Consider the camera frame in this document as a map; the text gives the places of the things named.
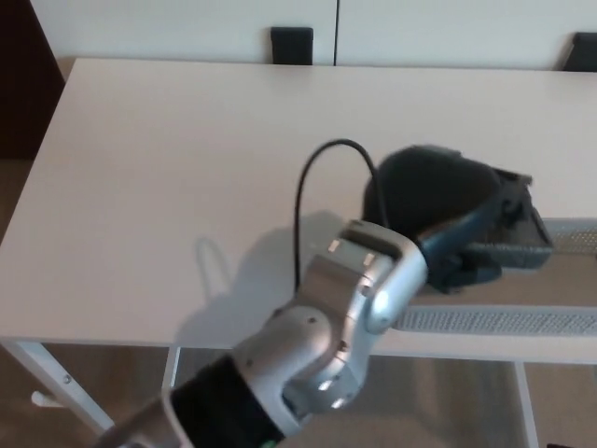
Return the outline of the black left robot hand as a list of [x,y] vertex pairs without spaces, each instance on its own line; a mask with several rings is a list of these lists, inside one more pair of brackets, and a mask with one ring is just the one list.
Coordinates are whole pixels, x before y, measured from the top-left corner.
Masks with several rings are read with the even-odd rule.
[[497,261],[469,247],[527,218],[532,182],[444,147],[407,147],[386,157],[368,182],[362,218],[415,243],[428,285],[449,294],[502,276]]

